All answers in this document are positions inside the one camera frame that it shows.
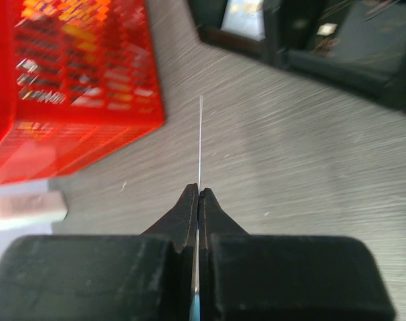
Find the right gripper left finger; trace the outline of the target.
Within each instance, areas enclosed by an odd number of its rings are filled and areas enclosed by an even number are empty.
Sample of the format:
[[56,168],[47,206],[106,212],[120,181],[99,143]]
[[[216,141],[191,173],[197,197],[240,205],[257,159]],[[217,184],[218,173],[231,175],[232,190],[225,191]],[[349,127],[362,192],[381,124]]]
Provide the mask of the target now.
[[0,320],[189,320],[197,185],[139,235],[28,235],[0,259]]

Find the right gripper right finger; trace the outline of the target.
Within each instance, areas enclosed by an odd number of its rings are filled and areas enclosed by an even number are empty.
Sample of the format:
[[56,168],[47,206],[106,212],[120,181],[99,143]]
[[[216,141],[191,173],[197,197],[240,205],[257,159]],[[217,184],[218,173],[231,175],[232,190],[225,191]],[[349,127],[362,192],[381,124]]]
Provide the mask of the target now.
[[199,198],[202,320],[394,320],[377,263],[344,236],[252,235]]

